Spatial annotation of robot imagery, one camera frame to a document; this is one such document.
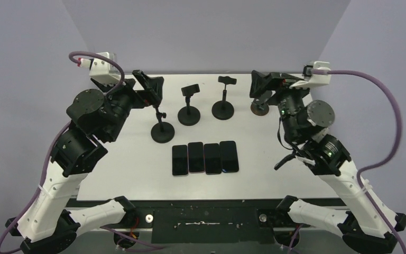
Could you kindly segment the black round-base phone stand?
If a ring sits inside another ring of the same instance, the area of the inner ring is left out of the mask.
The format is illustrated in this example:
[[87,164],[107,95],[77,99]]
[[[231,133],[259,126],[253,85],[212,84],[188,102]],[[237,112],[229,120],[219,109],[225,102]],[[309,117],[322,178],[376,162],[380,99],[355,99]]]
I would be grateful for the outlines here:
[[236,85],[237,79],[229,76],[219,76],[218,82],[224,84],[222,100],[213,104],[211,112],[218,120],[228,120],[233,117],[235,110],[233,105],[227,101],[227,85]]

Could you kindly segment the black ball-joint phone stand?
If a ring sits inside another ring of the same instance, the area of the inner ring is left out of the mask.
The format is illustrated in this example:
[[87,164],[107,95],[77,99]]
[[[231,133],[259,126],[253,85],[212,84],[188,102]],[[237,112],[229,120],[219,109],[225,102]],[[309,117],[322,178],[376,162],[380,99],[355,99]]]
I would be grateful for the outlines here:
[[181,88],[182,95],[185,97],[186,106],[181,108],[178,112],[178,120],[185,126],[192,126],[200,121],[200,111],[190,105],[191,97],[200,92],[198,84],[189,85]]

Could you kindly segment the black bent-arm phone stand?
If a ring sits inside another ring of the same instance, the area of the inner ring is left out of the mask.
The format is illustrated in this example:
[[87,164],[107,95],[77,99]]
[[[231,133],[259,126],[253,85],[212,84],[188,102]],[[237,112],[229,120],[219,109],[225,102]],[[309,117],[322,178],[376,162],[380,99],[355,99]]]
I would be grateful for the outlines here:
[[153,105],[153,108],[158,122],[151,129],[151,138],[157,143],[167,143],[174,138],[174,127],[169,122],[163,121],[167,117],[166,112],[160,112],[158,105]]

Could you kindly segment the silver-edged black phone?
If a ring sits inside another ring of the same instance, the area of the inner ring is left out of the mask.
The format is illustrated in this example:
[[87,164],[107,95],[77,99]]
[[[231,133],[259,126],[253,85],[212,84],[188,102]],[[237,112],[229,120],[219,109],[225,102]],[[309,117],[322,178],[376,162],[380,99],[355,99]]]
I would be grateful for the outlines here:
[[176,145],[172,147],[172,175],[188,175],[188,148],[187,145]]

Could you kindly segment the purple cased phone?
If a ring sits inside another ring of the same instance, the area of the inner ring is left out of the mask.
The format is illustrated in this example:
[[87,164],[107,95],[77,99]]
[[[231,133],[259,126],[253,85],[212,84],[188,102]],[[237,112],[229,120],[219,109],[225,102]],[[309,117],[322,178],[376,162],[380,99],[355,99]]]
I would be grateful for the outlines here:
[[190,173],[205,171],[204,144],[202,142],[188,143],[188,167]]

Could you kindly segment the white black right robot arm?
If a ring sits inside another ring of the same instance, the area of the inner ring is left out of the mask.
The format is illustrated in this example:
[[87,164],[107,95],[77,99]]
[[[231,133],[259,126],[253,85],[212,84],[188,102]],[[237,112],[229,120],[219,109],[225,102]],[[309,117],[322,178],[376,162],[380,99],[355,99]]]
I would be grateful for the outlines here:
[[294,222],[331,232],[358,253],[392,253],[402,244],[399,232],[406,227],[406,215],[385,206],[345,146],[329,133],[335,119],[332,107],[321,100],[303,102],[312,88],[328,85],[333,73],[315,66],[306,66],[302,78],[279,72],[251,73],[251,98],[273,92],[268,103],[278,107],[284,140],[292,148],[284,161],[301,161],[347,206],[345,211],[333,210],[286,196],[276,208],[276,219],[284,226]]

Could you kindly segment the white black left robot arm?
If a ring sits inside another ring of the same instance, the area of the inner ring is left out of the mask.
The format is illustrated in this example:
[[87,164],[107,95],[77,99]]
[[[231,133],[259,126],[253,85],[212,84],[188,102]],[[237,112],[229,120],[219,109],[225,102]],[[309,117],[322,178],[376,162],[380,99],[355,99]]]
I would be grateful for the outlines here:
[[75,189],[107,154],[134,108],[162,101],[163,77],[141,70],[115,89],[87,89],[67,108],[71,122],[60,132],[43,166],[38,197],[20,218],[7,222],[11,235],[21,236],[23,253],[60,253],[75,239],[102,226],[135,223],[136,208],[124,196],[82,210],[67,210]]

